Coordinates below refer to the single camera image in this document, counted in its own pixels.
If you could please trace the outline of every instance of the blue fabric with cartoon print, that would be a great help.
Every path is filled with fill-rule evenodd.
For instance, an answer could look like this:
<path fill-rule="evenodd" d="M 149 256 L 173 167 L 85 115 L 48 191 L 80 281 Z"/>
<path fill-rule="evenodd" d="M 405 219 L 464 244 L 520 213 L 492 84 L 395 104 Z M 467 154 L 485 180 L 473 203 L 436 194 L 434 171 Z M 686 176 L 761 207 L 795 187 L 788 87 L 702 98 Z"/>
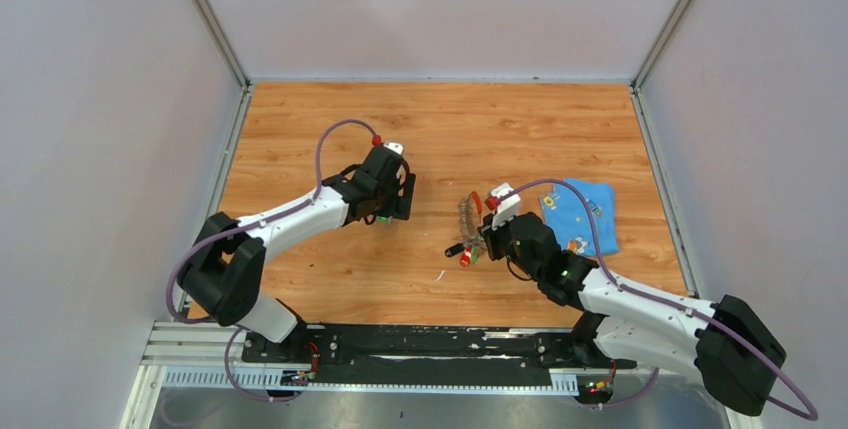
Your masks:
<path fill-rule="evenodd" d="M 588 199 L 603 253 L 618 252 L 618 239 L 615 236 L 615 191 L 612 186 L 605 182 L 593 183 L 579 179 L 564 181 L 576 187 Z M 545 224 L 554 230 L 557 242 L 563 249 L 571 249 L 584 256 L 596 255 L 586 210 L 571 190 L 554 184 L 554 191 L 539 199 Z"/>

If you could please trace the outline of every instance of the robotic arm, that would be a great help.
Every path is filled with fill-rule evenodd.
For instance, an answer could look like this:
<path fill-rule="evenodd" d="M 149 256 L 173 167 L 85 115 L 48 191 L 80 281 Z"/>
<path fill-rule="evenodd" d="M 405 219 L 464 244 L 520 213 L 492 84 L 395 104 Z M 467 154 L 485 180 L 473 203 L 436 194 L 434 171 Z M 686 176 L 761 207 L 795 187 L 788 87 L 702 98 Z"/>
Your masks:
<path fill-rule="evenodd" d="M 281 301 L 260 292 L 265 262 L 351 222 L 409 219 L 414 187 L 415 174 L 409 172 L 403 146 L 378 144 L 361 165 L 324 179 L 316 193 L 238 220 L 222 212 L 209 217 L 198 241 L 240 226 L 256 227 L 198 251 L 180 270 L 177 283 L 221 326 L 237 324 L 282 342 L 300 320 Z M 225 255 L 232 257 L 227 261 Z"/>
<path fill-rule="evenodd" d="M 744 301 L 732 296 L 719 303 L 692 299 L 631 281 L 562 250 L 539 216 L 519 215 L 520 198 L 508 184 L 495 188 L 491 196 L 487 204 L 494 212 L 479 228 L 489 258 L 507 258 L 548 299 L 583 311 L 568 352 L 586 365 L 627 359 L 666 369 L 703 384 L 716 400 L 737 412 L 752 416 L 762 412 L 775 373 L 703 320 L 732 328 L 781 367 L 786 352 Z M 696 311 L 706 317 L 693 317 Z"/>

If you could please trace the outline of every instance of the white wall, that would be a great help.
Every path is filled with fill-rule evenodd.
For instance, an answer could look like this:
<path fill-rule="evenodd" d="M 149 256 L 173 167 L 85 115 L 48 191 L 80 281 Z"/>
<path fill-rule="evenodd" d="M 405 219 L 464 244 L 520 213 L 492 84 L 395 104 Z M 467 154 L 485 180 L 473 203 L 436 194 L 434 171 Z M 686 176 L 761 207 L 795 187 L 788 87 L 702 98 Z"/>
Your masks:
<path fill-rule="evenodd" d="M 759 312 L 828 428 L 848 419 L 846 28 L 845 0 L 696 0 L 645 89 L 700 289 Z"/>
<path fill-rule="evenodd" d="M 0 426 L 118 424 L 237 98 L 190 0 L 0 0 Z"/>
<path fill-rule="evenodd" d="M 210 0 L 253 78 L 631 78 L 676 0 Z"/>

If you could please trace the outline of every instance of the wooden tabletop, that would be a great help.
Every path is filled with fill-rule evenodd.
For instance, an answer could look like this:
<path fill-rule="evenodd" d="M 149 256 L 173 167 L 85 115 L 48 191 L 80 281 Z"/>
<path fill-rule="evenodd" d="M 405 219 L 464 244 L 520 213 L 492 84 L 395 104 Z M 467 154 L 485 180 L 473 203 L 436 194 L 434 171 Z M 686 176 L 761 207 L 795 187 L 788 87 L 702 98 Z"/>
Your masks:
<path fill-rule="evenodd" d="M 621 247 L 607 257 L 611 269 L 685 294 L 624 85 L 262 83 L 221 209 L 238 217 L 310 192 L 318 137 L 351 117 L 405 145 L 418 176 L 412 217 L 351 224 L 267 264 L 262 289 L 307 321 L 572 326 L 577 311 L 513 278 L 503 260 L 462 268 L 444 256 L 459 240 L 457 203 L 470 191 L 547 177 L 611 184 Z M 325 177 L 361 163 L 369 149 L 365 129 L 339 128 L 324 145 Z M 522 212 L 541 215 L 538 195 L 550 190 L 523 193 Z"/>

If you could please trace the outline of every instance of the perforated metal strip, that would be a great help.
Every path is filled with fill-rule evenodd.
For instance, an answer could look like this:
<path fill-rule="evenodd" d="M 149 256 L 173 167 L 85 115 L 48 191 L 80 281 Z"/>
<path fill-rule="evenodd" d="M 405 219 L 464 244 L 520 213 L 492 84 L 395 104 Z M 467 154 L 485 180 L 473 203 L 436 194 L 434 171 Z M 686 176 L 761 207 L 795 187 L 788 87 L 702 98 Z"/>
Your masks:
<path fill-rule="evenodd" d="M 308 386 L 280 385 L 282 371 L 265 368 L 234 368 L 238 383 L 245 389 L 283 389 L 297 391 L 346 391 L 346 392 L 407 392 L 431 394 L 523 394 L 533 396 L 576 396 L 577 376 L 573 374 L 551 374 L 550 386 L 442 386 L 405 384 L 328 384 L 314 382 Z M 229 388 L 224 368 L 175 367 L 168 368 L 165 388 Z"/>

